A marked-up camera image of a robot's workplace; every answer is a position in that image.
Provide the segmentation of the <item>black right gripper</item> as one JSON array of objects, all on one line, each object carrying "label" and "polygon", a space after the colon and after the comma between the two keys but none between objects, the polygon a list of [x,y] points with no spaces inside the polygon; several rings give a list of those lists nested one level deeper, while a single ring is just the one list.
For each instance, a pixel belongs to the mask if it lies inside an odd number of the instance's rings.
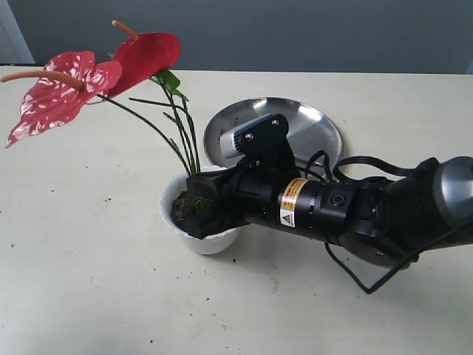
[{"label": "black right gripper", "polygon": [[339,246],[361,220],[361,193],[342,183],[288,173],[270,180],[257,169],[201,172],[186,186],[198,207],[219,207],[184,211],[184,230],[199,240],[255,224]]}]

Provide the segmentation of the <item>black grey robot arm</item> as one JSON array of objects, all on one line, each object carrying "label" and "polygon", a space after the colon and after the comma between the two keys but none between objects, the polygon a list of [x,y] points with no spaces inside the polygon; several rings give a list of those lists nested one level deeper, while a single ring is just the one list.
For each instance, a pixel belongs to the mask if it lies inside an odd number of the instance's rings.
[{"label": "black grey robot arm", "polygon": [[192,236],[256,224],[342,247],[384,268],[430,249],[472,243],[472,159],[427,159],[412,169],[370,156],[339,161],[325,180],[294,166],[243,160],[187,180],[198,199]]}]

